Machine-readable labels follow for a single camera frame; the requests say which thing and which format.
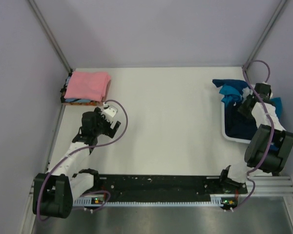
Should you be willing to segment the navy blue t shirt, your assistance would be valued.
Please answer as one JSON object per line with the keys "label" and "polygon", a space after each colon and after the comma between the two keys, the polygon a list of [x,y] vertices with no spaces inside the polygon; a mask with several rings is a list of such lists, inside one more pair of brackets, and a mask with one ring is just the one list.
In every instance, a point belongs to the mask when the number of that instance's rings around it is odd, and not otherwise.
{"label": "navy blue t shirt", "polygon": [[248,119],[238,112],[241,103],[225,107],[225,133],[228,137],[251,140],[257,131],[255,119]]}

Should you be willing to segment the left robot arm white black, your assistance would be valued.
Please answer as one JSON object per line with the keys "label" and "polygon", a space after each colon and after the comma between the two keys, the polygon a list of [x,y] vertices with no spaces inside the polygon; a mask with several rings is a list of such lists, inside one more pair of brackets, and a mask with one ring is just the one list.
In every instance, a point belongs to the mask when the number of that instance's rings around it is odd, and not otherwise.
{"label": "left robot arm white black", "polygon": [[84,192],[96,193],[100,190],[98,172],[80,170],[79,167],[98,146],[99,136],[114,138],[121,125],[119,121],[114,121],[117,112],[116,107],[104,104],[82,114],[81,126],[66,153],[53,168],[34,178],[33,214],[67,218],[74,201]]}

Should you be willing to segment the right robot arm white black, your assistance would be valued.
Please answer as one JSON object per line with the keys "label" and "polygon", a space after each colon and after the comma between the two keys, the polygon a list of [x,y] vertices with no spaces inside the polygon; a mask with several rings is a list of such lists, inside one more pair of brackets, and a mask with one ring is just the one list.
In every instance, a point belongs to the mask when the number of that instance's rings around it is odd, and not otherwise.
{"label": "right robot arm white black", "polygon": [[234,192],[256,172],[279,174],[293,147],[293,133],[279,122],[280,100],[272,98],[270,85],[257,83],[249,87],[244,81],[230,80],[219,93],[223,95],[223,136],[248,143],[243,161],[222,170],[219,189]]}

